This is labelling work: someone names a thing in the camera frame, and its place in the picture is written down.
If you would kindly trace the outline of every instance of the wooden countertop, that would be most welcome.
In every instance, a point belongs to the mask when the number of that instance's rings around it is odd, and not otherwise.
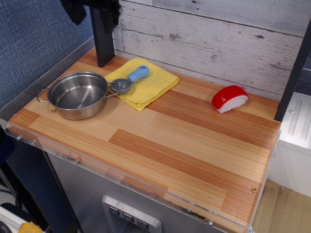
[[[64,75],[92,71],[105,76],[126,61],[114,57],[97,67],[92,49]],[[244,232],[241,226],[250,225],[280,128],[274,121],[278,102],[249,95],[245,105],[219,114],[211,99],[223,87],[175,75],[179,83],[142,112],[111,97],[97,115],[74,121],[34,99],[10,123],[30,132],[43,149],[69,148],[77,153],[64,152],[67,156],[115,168],[133,186]],[[21,133],[17,127],[11,131]]]

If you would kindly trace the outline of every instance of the white wood plank wall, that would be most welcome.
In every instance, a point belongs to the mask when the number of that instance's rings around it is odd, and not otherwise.
[[[120,1],[115,54],[280,100],[311,18],[310,0]]]

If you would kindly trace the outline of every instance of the blue ladle handle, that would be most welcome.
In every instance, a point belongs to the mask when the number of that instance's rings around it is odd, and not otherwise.
[[[148,77],[150,70],[147,66],[140,66],[127,77],[131,83],[136,83],[139,79]]]

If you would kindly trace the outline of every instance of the yellow object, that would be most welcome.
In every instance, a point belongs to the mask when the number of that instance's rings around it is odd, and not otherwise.
[[[22,223],[18,233],[43,233],[43,231],[33,222]]]
[[[138,57],[129,60],[120,68],[106,75],[105,79],[108,82],[120,78],[127,79],[127,76],[141,65],[149,68],[149,76],[133,83],[131,90],[125,95],[117,95],[118,98],[138,111],[142,111],[149,103],[155,101],[179,81],[177,76]]]

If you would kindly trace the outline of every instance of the red and white toy food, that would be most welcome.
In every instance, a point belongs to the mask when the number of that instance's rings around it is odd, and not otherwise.
[[[227,86],[214,95],[212,104],[214,108],[224,113],[233,108],[240,107],[248,100],[248,94],[237,85]]]

